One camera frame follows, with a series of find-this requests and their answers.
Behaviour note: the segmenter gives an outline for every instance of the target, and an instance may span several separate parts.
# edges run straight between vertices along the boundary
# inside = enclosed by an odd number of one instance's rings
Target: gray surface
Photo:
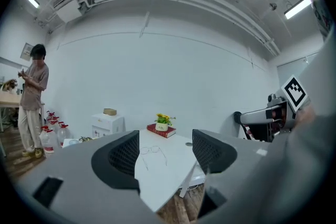
[[[216,188],[226,199],[229,200],[263,158],[263,156],[258,154],[257,151],[259,149],[267,150],[270,143],[245,140],[205,130],[201,131],[213,138],[231,145],[237,151],[237,159],[228,169],[222,173],[207,175],[205,181],[205,188],[211,198],[216,199],[215,196],[211,196],[211,188]]]
[[[50,209],[76,223],[161,223],[136,191],[110,188],[91,168],[97,149],[129,133],[63,148],[29,171],[17,186],[32,194],[47,176],[64,180]]]

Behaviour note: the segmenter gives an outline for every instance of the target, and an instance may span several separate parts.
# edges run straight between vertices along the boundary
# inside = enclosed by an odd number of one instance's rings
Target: man
[[[41,107],[41,93],[47,88],[49,69],[44,63],[46,49],[42,44],[32,48],[30,56],[33,63],[25,72],[18,73],[25,80],[25,88],[20,101],[18,127],[25,150],[24,157],[41,158],[43,154],[40,134],[39,110]]]

